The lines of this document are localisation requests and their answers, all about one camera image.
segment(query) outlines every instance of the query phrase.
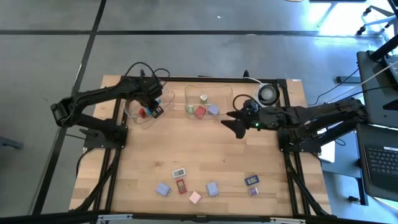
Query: black metal frame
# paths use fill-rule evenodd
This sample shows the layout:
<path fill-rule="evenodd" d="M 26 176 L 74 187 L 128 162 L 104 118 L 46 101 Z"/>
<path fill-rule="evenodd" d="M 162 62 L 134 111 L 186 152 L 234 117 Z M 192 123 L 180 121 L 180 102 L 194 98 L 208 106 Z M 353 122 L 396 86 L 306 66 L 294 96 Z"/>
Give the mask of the black metal frame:
<path fill-rule="evenodd" d="M 352 35 L 322 35 L 318 31 L 294 31 L 294 30 L 98 30 L 98 27 L 101 22 L 102 15 L 104 13 L 106 5 L 106 0 L 101 0 L 98 8 L 97 15 L 95 17 L 95 21 L 91 30 L 0 30 L 0 35 L 88 35 L 88 42 L 83 54 L 83 58 L 81 60 L 81 66 L 77 73 L 75 82 L 73 84 L 71 94 L 75 94 L 80 89 L 80 85 L 85 74 L 86 66 L 88 64 L 88 59 L 90 57 L 91 50 L 93 48 L 93 44 L 95 41 L 95 37 L 97 35 L 283 35 L 283 36 L 300 36 L 300 37 L 352 37 Z M 375 38 L 380 37 L 379 33 L 371 32 L 367 35 L 362 35 L 361 38 Z M 167 80 L 174 82 L 185 82 L 185 81 L 194 81 L 194 82 L 251 82 L 250 80 L 243 80 L 240 78 L 166 78 Z M 269 82 L 274 84 L 279 84 L 282 87 L 284 93 L 284 100 L 286 106 L 290 106 L 289 95 L 287 92 L 286 80 L 262 80 L 263 82 Z M 117 99 L 115 103 L 115 108 L 113 111 L 113 120 L 117 120 L 119 106 L 121 103 L 121 99 Z M 122 125 L 126 125 L 127 116 L 123 114 Z M 52 148 L 49 154 L 49 159 L 45 166 L 45 172 L 42 175 L 40 180 L 39 188 L 37 191 L 37 196 L 34 198 L 32 202 L 32 214 L 33 216 L 30 218 L 35 219 L 37 215 L 42 213 L 42 208 L 45 203 L 45 198 L 47 196 L 47 192 L 50 187 L 50 183 L 53 177 L 54 170 L 57 165 L 57 161 L 60 155 L 60 151 L 62 148 L 63 141 L 65 139 L 67 129 L 59 128 L 57 131 L 57 135 L 53 141 Z M 112 149 L 105 149 L 103 163 L 100 172 L 100 178 L 104 176 L 108 166 L 109 166 L 109 158 Z M 115 149 L 116 155 L 120 155 L 120 149 Z M 284 153 L 285 160 L 290 159 L 289 154 Z M 295 164 L 297 167 L 297 174 L 301 178 L 302 182 L 304 182 L 302 166 L 300 161 L 300 155 L 298 153 L 294 154 Z M 102 190 L 98 196 L 94 199 L 93 209 L 94 212 L 82 212 L 86 213 L 88 217 L 92 217 L 92 214 L 105 214 L 109 213 L 111 207 L 111 201 L 113 197 L 113 188 L 114 183 L 116 181 L 117 175 L 117 165 L 119 162 L 119 158 L 116 160 L 116 169 L 113 171 L 110 177 L 110 187 L 108 189 L 107 199 L 106 199 L 106 210 L 97 210 L 99 209 L 100 200 L 102 196 Z M 303 218 L 303 216 L 299 215 L 298 207 L 297 207 L 297 199 L 295 197 L 294 191 L 294 182 L 291 176 L 287 175 L 288 185 L 289 185 L 289 193 L 292 204 L 292 211 L 294 216 Z M 304 213 L 306 215 L 310 214 L 308 202 L 303 199 L 303 208 Z M 72 214 L 76 214 L 77 211 L 73 213 L 63 213 L 66 217 L 73 216 Z M 58 217 L 60 214 L 49 214 L 49 217 Z M 271 217 L 222 217 L 222 216 L 194 216 L 194 215 L 163 215 L 163 214 L 134 214 L 134 218 L 145 218 L 145 219 L 168 219 L 168 220 L 193 220 L 193 221 L 203 221 L 203 220 L 213 220 L 213 221 L 248 221 L 248 222 L 268 222 Z"/>

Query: wooden tabletop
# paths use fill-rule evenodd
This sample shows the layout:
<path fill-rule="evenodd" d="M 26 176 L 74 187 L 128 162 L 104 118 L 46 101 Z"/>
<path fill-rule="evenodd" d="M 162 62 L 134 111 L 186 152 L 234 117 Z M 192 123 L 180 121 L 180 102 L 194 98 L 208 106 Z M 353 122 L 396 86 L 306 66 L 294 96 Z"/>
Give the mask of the wooden tabletop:
<path fill-rule="evenodd" d="M 120 76 L 105 75 L 102 87 L 115 85 L 119 80 Z M 184 104 L 185 87 L 188 85 L 229 85 L 233 95 L 253 95 L 257 88 L 255 83 L 168 82 L 166 87 L 174 91 L 176 106 Z M 302 82 L 287 80 L 287 86 L 291 105 L 307 106 Z M 94 116 L 111 118 L 114 102 L 97 104 Z M 243 139 L 236 139 L 234 133 L 218 120 L 189 119 L 181 110 L 168 111 L 147 129 L 142 129 L 131 119 L 127 120 L 127 125 L 129 133 L 119 162 L 112 212 L 292 214 L 283 155 L 279 151 L 275 131 L 251 129 Z M 95 149 L 83 158 L 70 208 L 79 206 L 93 190 L 103 155 L 103 149 Z M 301 160 L 306 186 L 323 209 L 330 212 L 319 160 L 304 153 L 301 153 Z M 172 177 L 172 171 L 179 168 L 185 168 L 187 172 L 183 179 L 188 192 L 181 195 Z M 249 196 L 244 178 L 254 174 L 258 175 L 260 182 L 251 187 L 257 187 L 259 194 Z M 171 187 L 170 196 L 163 197 L 155 192 L 160 182 Z M 210 182 L 218 184 L 220 194 L 217 198 L 208 196 L 206 184 Z M 295 189 L 299 211 L 303 213 L 299 189 L 297 186 Z M 107 191 L 108 186 L 104 188 L 101 208 L 104 207 Z M 193 191 L 202 195 L 196 205 L 188 199 Z"/>

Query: transparent container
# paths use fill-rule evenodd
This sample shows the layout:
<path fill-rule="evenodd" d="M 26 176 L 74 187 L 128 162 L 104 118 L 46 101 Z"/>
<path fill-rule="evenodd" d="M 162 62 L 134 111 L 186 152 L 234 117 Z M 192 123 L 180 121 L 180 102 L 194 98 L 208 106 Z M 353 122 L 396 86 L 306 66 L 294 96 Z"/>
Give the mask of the transparent container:
<path fill-rule="evenodd" d="M 153 118 L 150 114 L 148 114 L 145 108 L 144 109 L 147 113 L 147 116 L 145 118 L 141 118 L 139 116 L 139 110 L 143 107 L 135 100 L 130 102 L 128 108 L 126 108 L 125 104 L 122 105 L 122 108 L 130 119 L 132 119 L 141 128 L 147 129 L 151 127 L 158 119 L 162 119 L 162 117 L 165 116 L 165 114 L 167 114 L 167 112 L 174 107 L 174 98 L 175 98 L 175 93 L 163 87 L 162 96 L 158 97 L 156 100 L 158 102 L 160 100 L 159 105 L 160 107 L 162 107 L 164 112 L 156 119 Z"/>
<path fill-rule="evenodd" d="M 200 96 L 206 95 L 207 102 L 201 103 Z M 185 87 L 185 112 L 190 119 L 227 119 L 227 112 L 234 111 L 232 107 L 233 92 L 229 85 L 218 87 L 202 87 L 189 85 Z M 218 115 L 209 114 L 208 108 L 215 105 L 219 108 Z M 199 106 L 206 109 L 202 118 L 188 112 L 188 107 L 193 106 L 195 112 Z"/>

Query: concrete floor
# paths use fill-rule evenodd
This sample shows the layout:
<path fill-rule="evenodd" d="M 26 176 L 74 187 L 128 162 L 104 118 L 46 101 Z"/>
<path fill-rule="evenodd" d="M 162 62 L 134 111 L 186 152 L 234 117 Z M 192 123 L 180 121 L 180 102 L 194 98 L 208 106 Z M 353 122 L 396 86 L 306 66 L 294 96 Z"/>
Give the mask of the concrete floor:
<path fill-rule="evenodd" d="M 376 49 L 384 43 L 381 36 L 373 35 L 381 26 L 369 27 L 367 37 L 353 37 L 363 21 L 382 17 L 372 12 L 362 18 L 370 2 L 374 1 L 336 5 L 260 0 L 108 1 L 100 30 L 319 33 L 316 36 L 97 36 L 81 90 L 98 88 L 103 75 L 122 74 L 130 64 L 144 61 L 153 67 L 168 68 L 172 76 L 240 77 L 247 69 L 257 78 L 298 78 L 303 80 L 308 103 L 313 103 L 317 95 L 336 85 L 336 76 L 349 75 L 356 69 L 357 51 Z M 91 30 L 99 4 L 96 0 L 3 1 L 0 29 Z M 350 19 L 342 21 L 341 14 L 348 14 Z M 86 35 L 0 35 L 0 135 L 24 143 L 21 150 L 8 147 L 0 150 L 2 217 L 29 213 L 57 130 L 50 104 L 70 94 L 87 40 Z M 324 89 L 318 88 L 319 83 L 323 83 Z M 350 87 L 342 86 L 321 101 Z M 85 112 L 90 114 L 93 110 L 88 108 Z M 68 132 L 79 134 L 77 128 Z M 66 138 L 45 213 L 68 210 L 82 145 L 79 139 Z M 372 199 L 368 207 L 347 202 L 347 196 L 358 195 L 354 179 L 325 173 L 325 182 L 333 213 L 338 217 L 398 222 L 392 210 Z"/>

